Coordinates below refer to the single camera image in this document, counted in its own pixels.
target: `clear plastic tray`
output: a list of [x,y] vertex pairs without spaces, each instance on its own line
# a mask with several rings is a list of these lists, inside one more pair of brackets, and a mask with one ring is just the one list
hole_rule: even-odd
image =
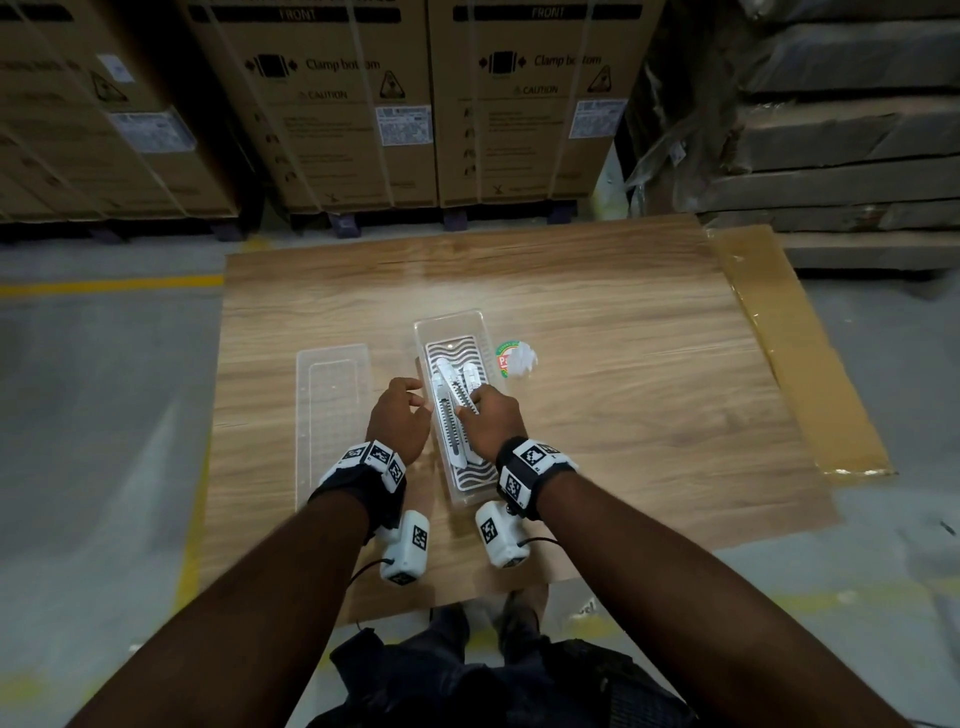
[[439,372],[436,360],[444,356],[459,367],[466,362],[476,364],[482,381],[491,384],[501,392],[506,391],[503,377],[499,375],[496,353],[491,344],[490,334],[480,311],[462,311],[432,319],[423,319],[414,324],[417,350],[423,375],[423,391],[428,401],[433,403],[433,426],[437,435],[437,446],[444,461],[446,485],[450,492],[450,502],[455,507],[466,507],[481,503],[496,496],[496,468],[490,463],[470,464],[464,468],[454,467],[444,443],[447,431],[458,427],[452,422],[456,416],[443,411],[438,406],[432,376]]
[[362,443],[373,409],[366,344],[297,354],[297,507],[351,445]]

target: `person's leg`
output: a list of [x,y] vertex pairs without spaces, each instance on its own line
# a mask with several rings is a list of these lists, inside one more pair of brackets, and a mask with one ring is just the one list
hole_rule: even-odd
[[448,604],[436,607],[430,612],[430,625],[400,644],[462,665],[470,639],[470,625],[463,605]]
[[550,588],[546,584],[510,592],[497,620],[497,638],[504,665],[520,665],[540,658],[540,623]]

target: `hand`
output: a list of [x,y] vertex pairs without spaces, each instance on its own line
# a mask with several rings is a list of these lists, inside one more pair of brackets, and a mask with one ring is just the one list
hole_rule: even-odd
[[507,440],[517,435],[527,436],[520,404],[489,384],[477,387],[470,398],[476,402],[480,414],[475,414],[469,407],[457,407],[457,417],[464,424],[473,451],[484,460],[495,463]]
[[367,427],[367,440],[379,440],[393,450],[407,467],[420,457],[430,436],[430,413],[433,407],[410,390],[420,389],[423,382],[407,376],[390,380],[387,391],[380,395]]

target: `wood grain surface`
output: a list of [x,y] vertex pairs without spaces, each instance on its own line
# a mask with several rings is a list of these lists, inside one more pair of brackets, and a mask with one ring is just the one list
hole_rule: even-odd
[[[631,505],[709,548],[836,521],[691,216],[232,255],[204,585],[293,512],[297,352],[366,343],[379,396],[392,376],[416,375],[415,321],[470,308],[494,345],[518,338],[537,351],[540,364],[513,387],[530,433]],[[576,575],[543,543],[520,567],[491,567],[474,509],[449,505],[432,440],[408,481],[406,507],[431,523],[427,574],[404,588],[365,574],[340,622]],[[371,543],[358,565],[377,552]]]

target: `forearm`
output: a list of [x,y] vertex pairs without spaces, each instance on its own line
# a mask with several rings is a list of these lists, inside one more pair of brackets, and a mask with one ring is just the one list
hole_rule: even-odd
[[588,480],[557,475],[538,509],[613,617],[701,717],[908,725],[749,582]]
[[367,528],[353,496],[315,498],[164,625],[71,725],[284,725]]

